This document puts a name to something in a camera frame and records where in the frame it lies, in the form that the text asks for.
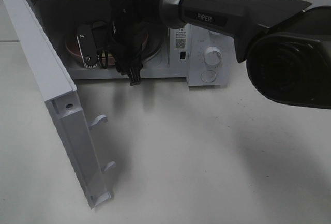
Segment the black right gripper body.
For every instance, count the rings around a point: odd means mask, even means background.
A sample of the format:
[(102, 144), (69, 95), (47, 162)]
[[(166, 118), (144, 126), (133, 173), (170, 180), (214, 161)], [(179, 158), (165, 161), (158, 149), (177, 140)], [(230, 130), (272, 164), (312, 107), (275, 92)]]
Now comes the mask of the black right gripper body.
[(116, 70), (127, 75), (131, 85), (141, 83), (141, 53), (146, 31), (163, 36), (159, 14), (160, 0), (109, 0), (108, 53)]

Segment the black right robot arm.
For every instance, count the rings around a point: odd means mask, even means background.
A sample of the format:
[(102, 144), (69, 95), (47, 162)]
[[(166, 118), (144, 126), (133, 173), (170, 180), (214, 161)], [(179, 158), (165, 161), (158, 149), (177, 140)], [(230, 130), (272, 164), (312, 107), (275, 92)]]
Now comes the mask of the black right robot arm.
[(109, 0), (105, 49), (132, 85), (141, 82), (146, 23), (192, 24), (232, 37), (253, 86), (281, 104), (330, 108), (330, 7), (303, 0)]

